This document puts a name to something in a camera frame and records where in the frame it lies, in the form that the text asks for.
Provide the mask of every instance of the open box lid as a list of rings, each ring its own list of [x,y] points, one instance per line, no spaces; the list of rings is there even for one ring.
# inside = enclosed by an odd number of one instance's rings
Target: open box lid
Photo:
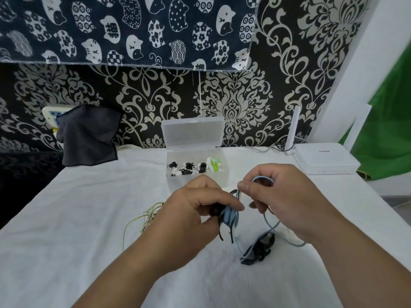
[[[167,150],[220,147],[224,117],[178,118],[161,122]]]

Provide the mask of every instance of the cat print fabric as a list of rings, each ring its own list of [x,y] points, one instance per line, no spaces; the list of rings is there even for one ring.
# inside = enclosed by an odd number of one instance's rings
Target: cat print fabric
[[[0,0],[0,62],[240,71],[258,3]]]

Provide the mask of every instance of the forearm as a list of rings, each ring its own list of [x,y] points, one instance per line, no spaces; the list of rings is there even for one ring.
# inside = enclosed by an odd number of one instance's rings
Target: forearm
[[[313,243],[344,307],[411,307],[411,273],[346,219]]]
[[[117,257],[72,308],[140,307],[159,275],[147,266],[138,242]]]

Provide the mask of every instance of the person's left hand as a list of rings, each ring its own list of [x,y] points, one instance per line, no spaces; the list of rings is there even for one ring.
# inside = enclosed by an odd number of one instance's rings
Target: person's left hand
[[[209,215],[216,202],[244,210],[238,199],[208,176],[193,179],[173,192],[128,250],[159,276],[183,267],[218,235],[218,218],[201,223],[200,217]]]

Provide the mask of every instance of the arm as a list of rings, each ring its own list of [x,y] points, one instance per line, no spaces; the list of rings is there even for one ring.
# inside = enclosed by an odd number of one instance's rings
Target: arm
[[[154,283],[192,260],[219,231],[217,217],[201,223],[214,203],[244,206],[206,175],[167,199],[140,237],[115,259],[72,308],[140,307]]]
[[[272,177],[274,186],[253,183]],[[239,182],[240,191],[320,254],[345,307],[411,307],[411,273],[340,214],[311,180],[289,164],[265,164]]]

